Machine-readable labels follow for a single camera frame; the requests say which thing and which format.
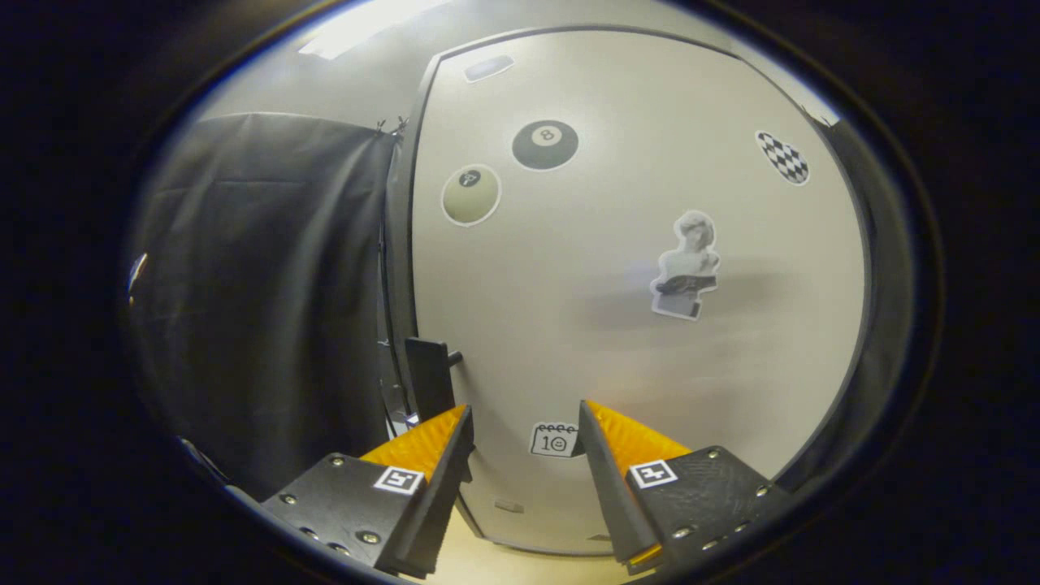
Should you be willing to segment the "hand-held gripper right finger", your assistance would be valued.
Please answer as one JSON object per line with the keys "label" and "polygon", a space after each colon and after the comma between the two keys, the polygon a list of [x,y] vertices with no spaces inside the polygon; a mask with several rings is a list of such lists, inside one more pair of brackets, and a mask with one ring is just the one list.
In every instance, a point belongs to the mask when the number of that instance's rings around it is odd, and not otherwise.
{"label": "hand-held gripper right finger", "polygon": [[579,406],[578,441],[614,559],[631,575],[709,566],[790,503],[729,449],[691,449],[593,401]]}

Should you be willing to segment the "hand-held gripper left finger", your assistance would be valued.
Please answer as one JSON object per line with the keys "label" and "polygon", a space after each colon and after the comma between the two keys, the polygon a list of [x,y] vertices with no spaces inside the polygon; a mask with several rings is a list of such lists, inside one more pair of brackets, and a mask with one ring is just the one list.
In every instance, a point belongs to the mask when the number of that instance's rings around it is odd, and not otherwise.
{"label": "hand-held gripper left finger", "polygon": [[360,457],[331,453],[260,504],[264,518],[349,569],[423,579],[436,570],[473,418],[458,405]]}

